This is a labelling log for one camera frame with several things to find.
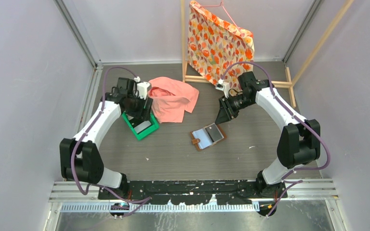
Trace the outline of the black credit card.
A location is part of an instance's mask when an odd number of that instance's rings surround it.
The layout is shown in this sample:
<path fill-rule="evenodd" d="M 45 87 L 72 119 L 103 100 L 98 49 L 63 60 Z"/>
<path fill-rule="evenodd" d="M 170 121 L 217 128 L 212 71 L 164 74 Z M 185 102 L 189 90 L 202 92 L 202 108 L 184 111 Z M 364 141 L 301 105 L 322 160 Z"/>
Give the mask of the black credit card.
<path fill-rule="evenodd" d="M 218 142 L 224 138 L 216 124 L 207 126 L 205 130 L 212 143 Z"/>

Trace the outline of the green card tray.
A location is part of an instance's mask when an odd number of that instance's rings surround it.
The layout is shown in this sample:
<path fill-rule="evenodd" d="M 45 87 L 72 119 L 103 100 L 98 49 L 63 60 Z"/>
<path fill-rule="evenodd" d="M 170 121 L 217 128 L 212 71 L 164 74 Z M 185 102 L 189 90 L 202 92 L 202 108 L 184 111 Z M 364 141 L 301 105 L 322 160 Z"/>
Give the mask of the green card tray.
<path fill-rule="evenodd" d="M 159 123 L 153 113 L 150 113 L 149 120 L 136 119 L 126 113 L 122 114 L 122 118 L 139 141 L 159 129 Z"/>

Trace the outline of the brown leather card holder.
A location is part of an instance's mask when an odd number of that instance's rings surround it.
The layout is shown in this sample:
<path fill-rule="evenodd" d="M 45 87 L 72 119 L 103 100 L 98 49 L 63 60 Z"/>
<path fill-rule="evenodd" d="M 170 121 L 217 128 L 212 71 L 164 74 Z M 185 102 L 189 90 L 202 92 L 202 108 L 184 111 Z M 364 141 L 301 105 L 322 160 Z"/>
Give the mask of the brown leather card holder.
<path fill-rule="evenodd" d="M 223 135 L 223 139 L 218 141 L 218 142 L 215 142 L 215 143 L 212 143 L 212 141 L 210 140 L 205 128 L 207 126 L 204 126 L 203 128 L 201 129 L 198 129 L 198 130 L 194 130 L 192 132 L 190 132 L 190 137 L 191 137 L 191 143 L 192 145 L 195 146 L 195 148 L 198 150 L 198 151 L 202 151 L 208 147 L 211 147 L 211 146 L 214 146 L 216 145 L 217 143 L 227 139 L 227 135 L 225 134 L 225 132 L 223 131 L 223 129 L 217 125 L 217 127 L 219 128 L 219 130 L 221 131 L 222 135 Z"/>

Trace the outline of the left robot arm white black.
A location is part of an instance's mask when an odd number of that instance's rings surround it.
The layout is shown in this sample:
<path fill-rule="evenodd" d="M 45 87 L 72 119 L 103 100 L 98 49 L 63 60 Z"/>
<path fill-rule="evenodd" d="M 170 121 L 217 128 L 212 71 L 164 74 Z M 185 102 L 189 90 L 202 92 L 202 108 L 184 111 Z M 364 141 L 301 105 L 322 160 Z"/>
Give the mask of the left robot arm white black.
<path fill-rule="evenodd" d="M 153 100 L 148 97 L 151 84 L 139 77 L 119 78 L 101 102 L 88 123 L 73 138 L 59 145 L 61 175 L 67 180 L 106 186 L 117 199 L 128 195 L 127 177 L 104 166 L 99 146 L 114 122 L 123 118 L 137 140 L 142 140 L 159 126 L 151 112 Z"/>

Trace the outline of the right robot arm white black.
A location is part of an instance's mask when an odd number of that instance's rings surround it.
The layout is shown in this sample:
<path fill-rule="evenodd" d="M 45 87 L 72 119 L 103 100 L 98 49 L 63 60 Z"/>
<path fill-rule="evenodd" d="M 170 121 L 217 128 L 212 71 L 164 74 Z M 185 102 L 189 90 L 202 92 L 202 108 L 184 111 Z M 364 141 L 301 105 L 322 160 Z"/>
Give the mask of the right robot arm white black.
<path fill-rule="evenodd" d="M 253 72 L 238 77 L 240 91 L 219 99 L 217 125 L 237 118 L 239 111 L 251 105 L 263 108 L 281 131 L 277 158 L 257 174 L 254 188 L 261 197 L 269 197 L 291 170 L 319 159 L 320 124 L 296 113 L 277 93 L 269 80 L 257 80 Z"/>

